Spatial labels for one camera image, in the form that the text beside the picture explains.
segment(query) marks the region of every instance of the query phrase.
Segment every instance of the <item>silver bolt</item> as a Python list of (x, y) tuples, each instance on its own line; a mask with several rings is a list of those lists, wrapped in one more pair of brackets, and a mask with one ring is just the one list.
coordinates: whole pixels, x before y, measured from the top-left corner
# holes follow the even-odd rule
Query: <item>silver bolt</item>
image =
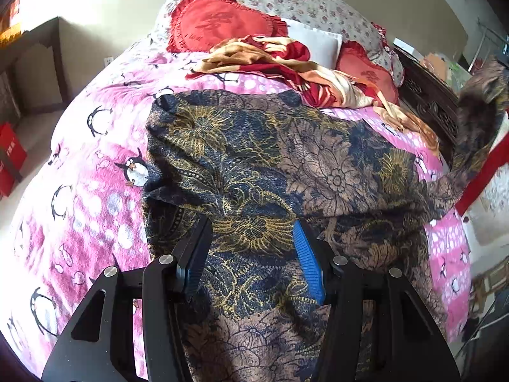
[(337, 266), (345, 266), (348, 264), (348, 259), (345, 256), (336, 256), (334, 257), (333, 262)]
[(389, 274), (393, 276), (395, 279), (399, 279), (403, 275), (403, 273), (401, 273), (401, 270), (398, 269), (397, 267), (391, 267), (389, 269)]
[(112, 277), (118, 272), (119, 270), (115, 266), (106, 267), (104, 269), (104, 275), (106, 277)]
[(171, 254), (164, 254), (159, 258), (159, 262), (161, 264), (170, 264), (173, 261), (174, 257)]

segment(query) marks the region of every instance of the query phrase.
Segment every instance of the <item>crumpled blanket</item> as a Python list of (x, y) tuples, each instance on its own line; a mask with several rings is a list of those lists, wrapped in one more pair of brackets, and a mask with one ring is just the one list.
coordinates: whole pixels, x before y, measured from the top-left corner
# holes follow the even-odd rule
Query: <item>crumpled blanket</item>
[[(309, 61), (305, 45), (288, 37), (246, 36), (225, 39), (210, 50), (210, 56), (193, 66), (186, 76), (193, 79), (203, 73), (243, 72), (282, 79), (302, 94), (309, 106), (357, 109), (374, 106), (383, 122), (401, 132), (421, 134), (426, 146), (438, 156), (438, 138), (433, 130), (413, 113), (388, 102), (371, 81)], [(366, 96), (356, 85), (370, 88), (378, 100)]]
[[(496, 108), (486, 108), (497, 122)], [(443, 329), (423, 224), (446, 214), (485, 159), (496, 123), (468, 124), (451, 172), (426, 183), (413, 154), (364, 121), (303, 106), (293, 91), (157, 99), (143, 189), (149, 249), (154, 257), (170, 252), (199, 214), (214, 230), (199, 290), (179, 312), (194, 380), (310, 377), (329, 310), (312, 299), (297, 259), (292, 227), (300, 217), (360, 267), (398, 262)], [(368, 367), (370, 329), (367, 303), (359, 373)]]

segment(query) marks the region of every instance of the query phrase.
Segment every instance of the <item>dark floral garment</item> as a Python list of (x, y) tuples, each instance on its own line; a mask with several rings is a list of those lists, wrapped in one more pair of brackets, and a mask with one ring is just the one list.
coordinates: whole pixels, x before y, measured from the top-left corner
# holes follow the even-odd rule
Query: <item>dark floral garment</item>
[[(459, 198), (501, 119), (496, 102), (468, 101), (477, 101), (484, 118), (464, 122), (473, 136), (460, 139), (452, 171), (430, 184), (419, 182), (414, 155), (364, 121), (326, 116), (292, 91), (201, 90), (154, 102), (143, 197), (151, 252), (170, 252), (198, 213), (214, 229), (198, 293), (180, 311), (194, 380), (311, 376), (329, 309), (310, 296), (297, 259), (292, 227), (299, 217), (361, 267), (385, 271), (398, 261), (444, 324), (422, 226)], [(359, 372), (369, 366), (370, 311), (366, 303)]]

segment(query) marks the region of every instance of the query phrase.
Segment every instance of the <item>red box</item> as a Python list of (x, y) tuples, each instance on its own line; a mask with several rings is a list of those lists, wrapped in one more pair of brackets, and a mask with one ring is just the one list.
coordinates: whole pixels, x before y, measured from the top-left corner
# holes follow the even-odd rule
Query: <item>red box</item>
[[(0, 126), (0, 148), (6, 152), (14, 168), (19, 171), (26, 159), (26, 152), (21, 147), (16, 134), (8, 123)], [(0, 195), (9, 196), (13, 186), (13, 176), (9, 173), (5, 165), (0, 162)]]

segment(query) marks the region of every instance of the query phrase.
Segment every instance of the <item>white pillow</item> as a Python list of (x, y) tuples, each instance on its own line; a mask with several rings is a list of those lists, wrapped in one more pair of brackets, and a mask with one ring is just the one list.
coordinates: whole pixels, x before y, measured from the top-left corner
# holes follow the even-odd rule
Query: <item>white pillow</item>
[(301, 42), (309, 49), (311, 61), (326, 68), (336, 68), (343, 42), (341, 34), (324, 32), (287, 18), (281, 20), (288, 25), (288, 37)]

